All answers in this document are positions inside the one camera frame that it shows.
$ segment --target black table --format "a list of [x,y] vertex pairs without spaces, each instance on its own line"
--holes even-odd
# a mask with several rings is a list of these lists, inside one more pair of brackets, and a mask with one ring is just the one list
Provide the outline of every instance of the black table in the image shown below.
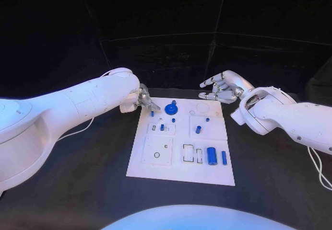
[[[197,99],[197,93],[150,89],[154,97]],[[229,117],[236,106],[222,104],[235,187],[125,177],[140,109],[121,114],[115,108],[56,143],[34,176],[5,191],[0,229],[99,229],[174,204],[228,207],[297,229],[327,229],[332,192],[319,184],[306,147],[280,129],[260,136],[239,126]],[[332,178],[332,157],[320,157]]]

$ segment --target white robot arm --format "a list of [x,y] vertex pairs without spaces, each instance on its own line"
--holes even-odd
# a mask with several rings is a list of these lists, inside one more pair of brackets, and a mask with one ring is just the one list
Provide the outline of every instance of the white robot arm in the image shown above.
[[36,173],[62,134],[118,105],[122,113],[138,105],[160,110],[125,68],[40,97],[0,99],[0,191]]
[[200,87],[213,84],[212,93],[199,98],[232,103],[239,97],[238,109],[231,114],[235,122],[247,123],[261,135],[280,127],[300,144],[332,154],[332,108],[313,103],[296,103],[274,87],[254,88],[232,71],[210,77]]

